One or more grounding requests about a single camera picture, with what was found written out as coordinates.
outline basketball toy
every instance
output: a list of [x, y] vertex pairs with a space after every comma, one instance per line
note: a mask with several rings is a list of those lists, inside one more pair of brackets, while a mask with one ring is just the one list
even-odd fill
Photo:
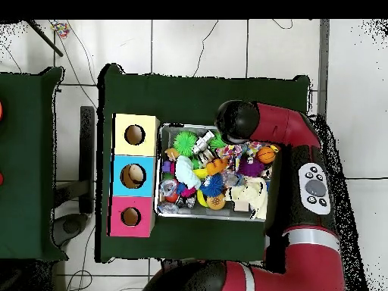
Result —
[[269, 146], [261, 147], [256, 154], [256, 158], [263, 164], [270, 164], [275, 159], [275, 151]]

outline pink box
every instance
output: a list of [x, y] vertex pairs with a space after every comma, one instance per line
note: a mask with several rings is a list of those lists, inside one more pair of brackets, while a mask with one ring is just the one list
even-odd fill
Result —
[[[155, 222], [155, 213], [152, 208], [152, 197], [142, 196], [112, 196], [111, 231], [109, 236], [131, 236], [147, 238], [151, 234]], [[135, 226], [128, 226], [122, 221], [122, 213], [127, 208], [135, 208], [140, 213], [140, 220]]]

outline yellow box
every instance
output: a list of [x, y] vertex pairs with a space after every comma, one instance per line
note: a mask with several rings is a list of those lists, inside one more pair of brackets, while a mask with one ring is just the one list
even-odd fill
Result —
[[[113, 118], [116, 155], [156, 156], [159, 120], [155, 116], [114, 114]], [[134, 139], [139, 135], [140, 141]]]

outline green table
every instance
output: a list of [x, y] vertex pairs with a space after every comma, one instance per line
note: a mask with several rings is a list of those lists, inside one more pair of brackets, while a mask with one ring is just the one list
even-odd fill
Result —
[[149, 238], [109, 237], [109, 167], [113, 113], [147, 114], [161, 123], [213, 125], [218, 106], [231, 99], [257, 100], [306, 112], [307, 76], [294, 80], [217, 79], [123, 74], [107, 64], [99, 75], [95, 259], [202, 258], [261, 260], [264, 225], [257, 222], [156, 217]]
[[53, 92], [60, 67], [0, 73], [0, 258], [64, 260], [52, 242]]

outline blue box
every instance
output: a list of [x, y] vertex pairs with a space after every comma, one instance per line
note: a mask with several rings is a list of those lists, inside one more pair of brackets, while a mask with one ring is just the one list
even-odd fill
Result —
[[[145, 170], [145, 182], [139, 188], [128, 189], [120, 180], [121, 170], [128, 164], [138, 164]], [[113, 196], [154, 196], [155, 157], [115, 155], [113, 162]]]

